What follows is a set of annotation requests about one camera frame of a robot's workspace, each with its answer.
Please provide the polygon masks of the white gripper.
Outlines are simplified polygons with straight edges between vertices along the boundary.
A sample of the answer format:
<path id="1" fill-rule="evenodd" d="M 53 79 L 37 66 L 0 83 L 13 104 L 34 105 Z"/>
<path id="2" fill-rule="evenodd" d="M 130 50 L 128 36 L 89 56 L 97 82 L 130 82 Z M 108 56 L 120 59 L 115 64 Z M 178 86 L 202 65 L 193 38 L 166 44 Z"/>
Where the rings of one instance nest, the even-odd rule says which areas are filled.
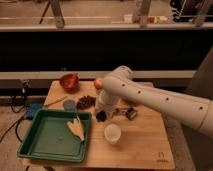
<path id="1" fill-rule="evenodd" d="M 119 98 L 117 96 L 114 96 L 105 90 L 101 90 L 96 97 L 95 112 L 98 113 L 104 111 L 107 115 L 111 115 L 116 109 L 118 100 Z"/>

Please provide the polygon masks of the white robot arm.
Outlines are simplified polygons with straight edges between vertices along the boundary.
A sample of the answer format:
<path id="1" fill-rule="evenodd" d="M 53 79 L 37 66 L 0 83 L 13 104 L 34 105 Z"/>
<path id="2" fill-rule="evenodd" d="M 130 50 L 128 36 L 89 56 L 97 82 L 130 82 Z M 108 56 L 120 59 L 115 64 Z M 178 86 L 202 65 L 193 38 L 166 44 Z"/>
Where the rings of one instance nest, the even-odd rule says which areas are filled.
<path id="1" fill-rule="evenodd" d="M 102 80 L 98 111 L 113 112 L 119 99 L 142 104 L 213 138 L 213 100 L 145 86 L 132 80 L 133 71 L 119 66 Z"/>

